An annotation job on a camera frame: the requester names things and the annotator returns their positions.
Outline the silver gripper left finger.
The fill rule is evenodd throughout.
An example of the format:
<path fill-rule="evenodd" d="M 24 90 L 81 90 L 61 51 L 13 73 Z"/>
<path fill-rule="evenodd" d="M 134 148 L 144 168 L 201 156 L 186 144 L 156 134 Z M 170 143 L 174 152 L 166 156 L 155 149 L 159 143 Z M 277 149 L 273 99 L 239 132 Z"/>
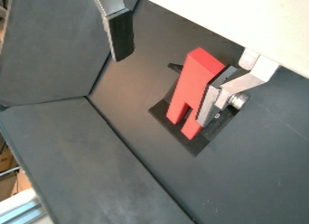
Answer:
<path fill-rule="evenodd" d="M 124 60 L 134 52 L 132 11 L 123 0 L 94 0 L 102 14 L 110 50 L 115 61 Z"/>

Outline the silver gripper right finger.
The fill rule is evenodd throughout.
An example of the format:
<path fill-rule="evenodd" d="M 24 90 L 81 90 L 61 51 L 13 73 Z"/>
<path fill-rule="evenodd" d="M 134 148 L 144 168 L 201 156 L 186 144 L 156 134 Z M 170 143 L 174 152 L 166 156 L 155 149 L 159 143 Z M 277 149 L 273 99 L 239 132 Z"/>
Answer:
<path fill-rule="evenodd" d="M 211 80 L 201 102 L 195 120 L 202 127 L 227 105 L 241 109 L 249 97 L 243 91 L 269 82 L 279 64 L 250 49 L 239 58 L 239 68 L 229 66 Z"/>

